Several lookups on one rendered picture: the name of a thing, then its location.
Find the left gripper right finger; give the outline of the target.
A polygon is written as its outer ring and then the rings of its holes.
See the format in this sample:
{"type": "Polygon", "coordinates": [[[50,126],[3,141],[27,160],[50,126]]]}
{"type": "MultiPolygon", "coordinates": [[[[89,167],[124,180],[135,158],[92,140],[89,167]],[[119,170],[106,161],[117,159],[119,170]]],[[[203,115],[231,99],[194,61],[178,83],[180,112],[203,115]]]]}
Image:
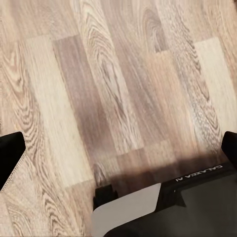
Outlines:
{"type": "Polygon", "coordinates": [[[237,171],[237,133],[226,131],[221,149],[237,171]]]}

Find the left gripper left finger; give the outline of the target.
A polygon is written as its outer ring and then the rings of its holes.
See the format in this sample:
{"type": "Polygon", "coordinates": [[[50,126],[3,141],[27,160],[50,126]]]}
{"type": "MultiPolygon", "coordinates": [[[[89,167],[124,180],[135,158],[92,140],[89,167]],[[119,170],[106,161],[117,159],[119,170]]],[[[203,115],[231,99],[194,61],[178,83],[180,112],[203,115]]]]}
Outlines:
{"type": "Polygon", "coordinates": [[[0,137],[0,191],[25,150],[25,139],[20,131],[0,137]]]}

